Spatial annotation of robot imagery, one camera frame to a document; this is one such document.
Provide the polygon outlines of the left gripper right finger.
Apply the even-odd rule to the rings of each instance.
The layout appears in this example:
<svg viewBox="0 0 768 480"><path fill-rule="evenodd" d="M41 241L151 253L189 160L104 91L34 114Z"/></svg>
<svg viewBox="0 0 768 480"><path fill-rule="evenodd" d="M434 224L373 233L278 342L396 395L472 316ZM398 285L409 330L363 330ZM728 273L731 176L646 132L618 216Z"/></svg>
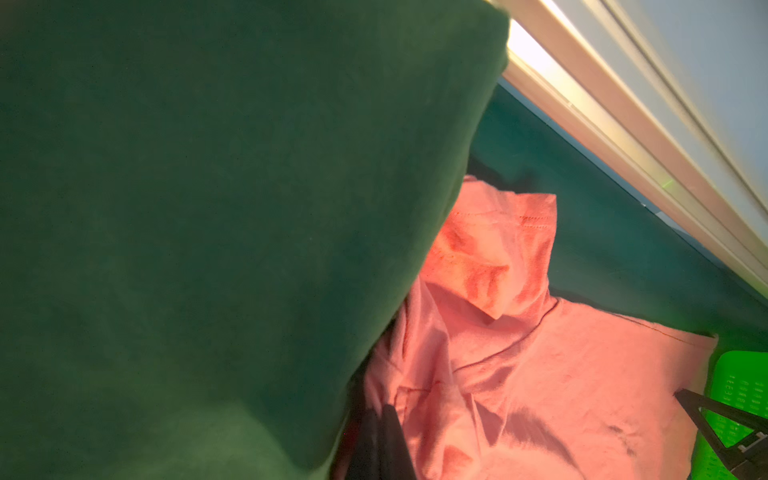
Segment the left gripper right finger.
<svg viewBox="0 0 768 480"><path fill-rule="evenodd" d="M416 480L404 433L392 405L383 405L379 423L379 476L381 480Z"/></svg>

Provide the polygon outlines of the pink red t-shirt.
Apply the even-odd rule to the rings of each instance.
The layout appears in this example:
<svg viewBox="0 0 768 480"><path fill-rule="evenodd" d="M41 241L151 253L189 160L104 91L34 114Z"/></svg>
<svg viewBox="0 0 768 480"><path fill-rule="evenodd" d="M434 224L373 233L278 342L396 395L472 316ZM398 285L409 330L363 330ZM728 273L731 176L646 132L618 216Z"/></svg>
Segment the pink red t-shirt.
<svg viewBox="0 0 768 480"><path fill-rule="evenodd" d="M717 341L555 296L556 199L472 176L361 378L420 479L684 479Z"/></svg>

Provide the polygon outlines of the rear aluminium frame bar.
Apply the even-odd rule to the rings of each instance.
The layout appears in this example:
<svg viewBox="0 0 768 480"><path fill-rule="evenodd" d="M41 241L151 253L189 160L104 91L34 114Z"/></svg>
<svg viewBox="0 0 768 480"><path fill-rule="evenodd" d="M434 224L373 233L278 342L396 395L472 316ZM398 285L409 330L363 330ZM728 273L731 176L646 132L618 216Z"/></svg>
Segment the rear aluminium frame bar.
<svg viewBox="0 0 768 480"><path fill-rule="evenodd" d="M504 79L759 293L767 5L507 1Z"/></svg>

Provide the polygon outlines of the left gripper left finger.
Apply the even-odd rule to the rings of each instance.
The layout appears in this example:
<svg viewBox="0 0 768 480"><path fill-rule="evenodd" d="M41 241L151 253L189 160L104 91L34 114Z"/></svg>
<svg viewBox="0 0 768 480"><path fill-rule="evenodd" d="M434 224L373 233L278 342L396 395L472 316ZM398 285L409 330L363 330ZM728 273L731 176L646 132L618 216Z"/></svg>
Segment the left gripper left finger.
<svg viewBox="0 0 768 480"><path fill-rule="evenodd" d="M379 480L379 417L375 410L363 415L354 450L349 460L346 480Z"/></svg>

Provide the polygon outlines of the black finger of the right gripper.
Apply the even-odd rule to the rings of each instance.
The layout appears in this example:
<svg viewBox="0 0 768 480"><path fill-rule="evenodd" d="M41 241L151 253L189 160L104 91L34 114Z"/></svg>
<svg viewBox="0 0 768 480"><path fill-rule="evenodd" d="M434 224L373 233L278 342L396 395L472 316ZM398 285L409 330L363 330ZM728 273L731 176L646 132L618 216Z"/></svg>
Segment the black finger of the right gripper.
<svg viewBox="0 0 768 480"><path fill-rule="evenodd" d="M675 398L709 448L694 462L700 479L766 479L767 419L696 392Z"/></svg>

